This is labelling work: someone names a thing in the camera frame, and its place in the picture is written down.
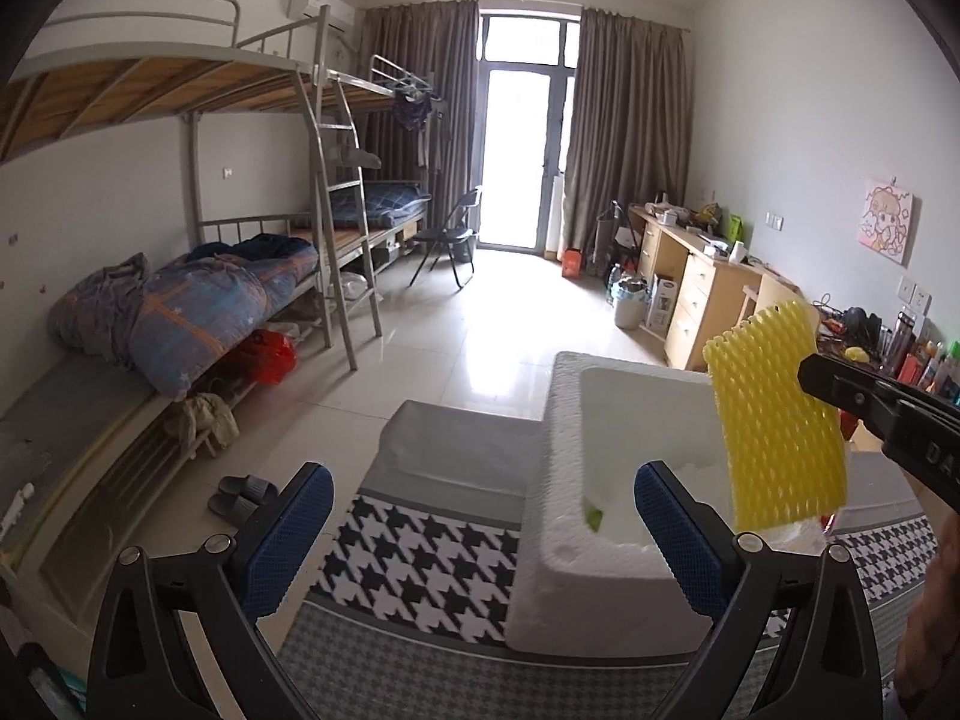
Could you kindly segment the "person right hand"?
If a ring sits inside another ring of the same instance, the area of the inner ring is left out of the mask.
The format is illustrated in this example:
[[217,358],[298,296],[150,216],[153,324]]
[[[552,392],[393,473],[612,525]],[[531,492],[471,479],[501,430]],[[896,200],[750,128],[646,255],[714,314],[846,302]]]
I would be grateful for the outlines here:
[[957,642],[958,514],[952,512],[896,654],[895,689],[901,699],[934,688]]

